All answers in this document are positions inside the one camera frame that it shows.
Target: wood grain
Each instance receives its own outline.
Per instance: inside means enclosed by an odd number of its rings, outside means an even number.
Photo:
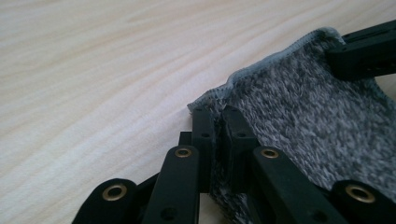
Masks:
[[[2,1],[0,223],[70,223],[100,183],[157,173],[186,104],[322,26],[394,1]],[[381,77],[396,99],[395,76]],[[225,222],[202,195],[201,223]]]

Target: black plastic part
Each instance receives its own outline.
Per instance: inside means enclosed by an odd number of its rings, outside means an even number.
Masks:
[[[73,224],[129,223],[138,216],[138,208],[132,205],[135,194],[134,182],[126,179],[108,180],[91,193],[78,210]]]
[[[215,141],[216,135],[211,112],[204,107],[195,108],[192,111],[191,145],[196,147],[200,154],[199,186],[202,193],[208,193],[210,190]]]
[[[150,177],[137,186],[137,193],[132,203],[134,207],[137,208],[139,213],[133,223],[142,222],[143,216],[145,215],[147,206],[149,204],[151,193],[154,190],[155,183],[157,182],[158,175],[159,174],[156,174]]]
[[[247,191],[248,155],[260,144],[237,108],[227,105],[221,115],[219,159],[232,193],[244,193]]]
[[[335,183],[330,198],[334,207],[339,209],[349,223],[396,223],[396,204],[378,190],[361,182],[345,180]]]
[[[191,146],[191,135],[192,132],[180,132],[180,137],[178,138],[178,146]]]
[[[276,213],[271,204],[265,198],[259,181],[251,176],[247,192],[247,207],[250,218],[254,224],[274,224],[276,223]]]
[[[277,224],[347,223],[321,192],[277,148],[254,149],[251,168],[265,198],[274,209]]]
[[[335,77],[358,80],[396,73],[396,21],[349,35],[345,45],[327,51]]]
[[[195,147],[178,146],[170,149],[142,223],[197,223],[198,172],[199,152]]]

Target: light wooden table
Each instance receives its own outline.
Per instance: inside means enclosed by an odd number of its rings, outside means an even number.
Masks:
[[[70,223],[100,183],[157,173],[186,104],[332,26],[396,19],[389,1],[0,3],[0,223]],[[396,93],[395,77],[382,78]],[[225,222],[202,195],[201,223]]]

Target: gray knitted fabric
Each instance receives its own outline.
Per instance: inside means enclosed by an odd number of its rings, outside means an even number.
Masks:
[[[283,150],[311,182],[330,189],[359,180],[396,202],[396,104],[373,79],[332,76],[324,52],[340,44],[334,29],[316,30],[188,107],[204,105],[217,118],[226,105],[238,107],[260,143]],[[250,222],[244,195],[220,181],[212,196],[233,222]]]

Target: metal grommet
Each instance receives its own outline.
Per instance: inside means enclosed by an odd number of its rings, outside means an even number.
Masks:
[[[125,196],[126,191],[127,188],[125,187],[125,185],[115,184],[105,189],[102,193],[102,197],[106,201],[113,202]]]
[[[180,148],[175,151],[175,155],[180,158],[189,157],[192,154],[192,151],[188,148]]]
[[[358,200],[362,203],[373,203],[375,202],[375,196],[358,185],[348,185],[346,186],[346,193],[355,200]]]
[[[279,156],[279,154],[277,153],[277,151],[270,149],[270,148],[266,148],[262,150],[262,155],[266,158],[269,159],[274,159],[277,158]]]

